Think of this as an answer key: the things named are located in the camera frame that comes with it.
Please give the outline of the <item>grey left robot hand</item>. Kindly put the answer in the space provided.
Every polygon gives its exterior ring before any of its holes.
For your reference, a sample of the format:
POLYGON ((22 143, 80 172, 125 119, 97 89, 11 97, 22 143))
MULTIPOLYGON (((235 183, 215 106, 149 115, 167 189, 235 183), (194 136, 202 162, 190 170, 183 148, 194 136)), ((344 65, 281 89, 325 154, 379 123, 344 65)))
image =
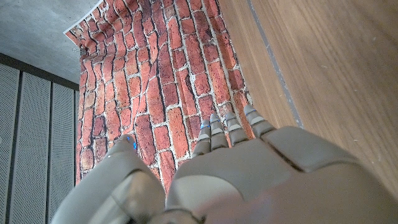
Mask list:
POLYGON ((396 223, 397 199, 360 161, 251 105, 249 139, 232 113, 204 120, 165 190, 122 135, 67 195, 54 223, 396 223))

